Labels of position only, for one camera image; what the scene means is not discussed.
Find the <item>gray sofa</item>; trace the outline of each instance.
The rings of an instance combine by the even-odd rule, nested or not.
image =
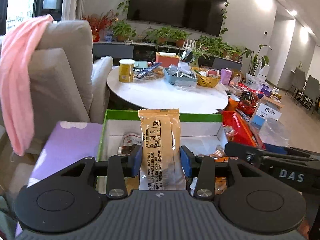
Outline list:
[[[35,123],[33,150],[28,152],[40,152],[57,121],[103,123],[112,64],[112,57],[102,58],[92,71],[92,31],[87,21],[48,25],[28,66]],[[2,116],[0,124],[4,125]]]

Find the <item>black tv screen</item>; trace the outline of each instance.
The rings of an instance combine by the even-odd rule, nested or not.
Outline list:
[[[130,0],[128,20],[167,24],[219,36],[227,0]]]

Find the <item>coffee table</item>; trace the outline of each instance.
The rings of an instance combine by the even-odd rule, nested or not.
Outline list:
[[[178,108],[186,114],[215,114],[228,104],[225,86],[215,88],[197,86],[196,92],[178,90],[166,79],[119,82],[119,68],[113,69],[107,78],[109,89],[123,100],[146,109]]]

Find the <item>pink cloth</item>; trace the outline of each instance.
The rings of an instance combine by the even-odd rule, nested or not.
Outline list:
[[[53,18],[32,18],[9,31],[2,41],[0,100],[4,125],[13,151],[23,156],[30,147],[35,127],[28,64]]]

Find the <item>tissue box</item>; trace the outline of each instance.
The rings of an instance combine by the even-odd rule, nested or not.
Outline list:
[[[169,56],[161,56],[159,52],[156,54],[156,63],[162,62],[161,66],[169,67],[171,64],[178,65],[180,60],[179,56],[169,57]]]
[[[250,123],[253,122],[258,127],[261,127],[267,118],[279,120],[282,108],[282,104],[272,100],[271,98],[263,96],[250,119]]]

